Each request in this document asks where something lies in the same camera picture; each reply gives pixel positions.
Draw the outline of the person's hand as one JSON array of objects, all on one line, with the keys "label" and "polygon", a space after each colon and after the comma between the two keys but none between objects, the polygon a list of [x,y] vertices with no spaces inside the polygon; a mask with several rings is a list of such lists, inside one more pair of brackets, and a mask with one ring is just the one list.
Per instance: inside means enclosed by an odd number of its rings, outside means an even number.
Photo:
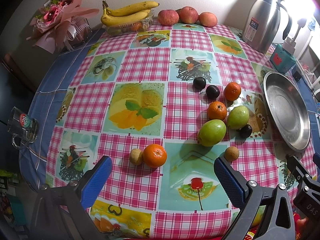
[{"label": "person's hand", "polygon": [[298,219],[296,222],[296,239],[312,239],[313,222],[307,217]]}]

